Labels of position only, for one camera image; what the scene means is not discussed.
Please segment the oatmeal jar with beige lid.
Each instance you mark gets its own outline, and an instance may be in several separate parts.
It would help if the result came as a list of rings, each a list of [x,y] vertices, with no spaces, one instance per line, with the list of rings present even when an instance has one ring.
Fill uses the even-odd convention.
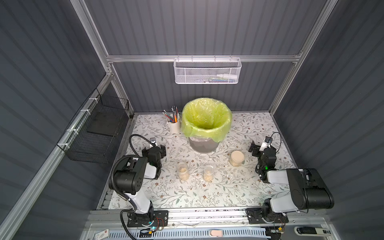
[[[230,157],[230,164],[234,167],[239,167],[244,163],[245,155],[240,151],[233,151]]]

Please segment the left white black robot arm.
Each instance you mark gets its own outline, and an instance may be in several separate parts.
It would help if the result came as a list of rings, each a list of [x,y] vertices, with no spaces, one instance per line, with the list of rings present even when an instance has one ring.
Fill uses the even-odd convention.
[[[161,160],[167,155],[164,145],[142,150],[142,156],[125,155],[113,164],[109,188],[130,203],[134,213],[152,217],[153,203],[141,189],[144,180],[157,180],[161,173]]]

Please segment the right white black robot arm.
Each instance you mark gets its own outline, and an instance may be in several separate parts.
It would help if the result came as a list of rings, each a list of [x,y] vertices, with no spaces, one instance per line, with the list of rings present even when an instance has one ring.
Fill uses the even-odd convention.
[[[334,197],[316,169],[276,169],[277,149],[270,142],[260,146],[252,142],[249,152],[258,158],[255,171],[263,183],[289,187],[288,194],[264,201],[257,215],[265,222],[281,219],[286,223],[287,213],[334,207]]]

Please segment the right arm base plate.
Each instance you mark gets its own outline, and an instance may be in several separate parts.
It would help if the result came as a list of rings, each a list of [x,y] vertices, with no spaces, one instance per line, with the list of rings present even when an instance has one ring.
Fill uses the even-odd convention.
[[[247,208],[245,210],[250,224],[287,224],[288,216],[283,213],[274,213],[263,208]]]

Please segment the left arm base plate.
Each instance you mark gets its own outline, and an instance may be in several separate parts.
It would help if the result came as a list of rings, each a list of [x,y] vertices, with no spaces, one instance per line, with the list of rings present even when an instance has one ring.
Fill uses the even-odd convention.
[[[136,227],[166,227],[168,225],[169,211],[154,211],[147,214],[128,213],[127,226]]]

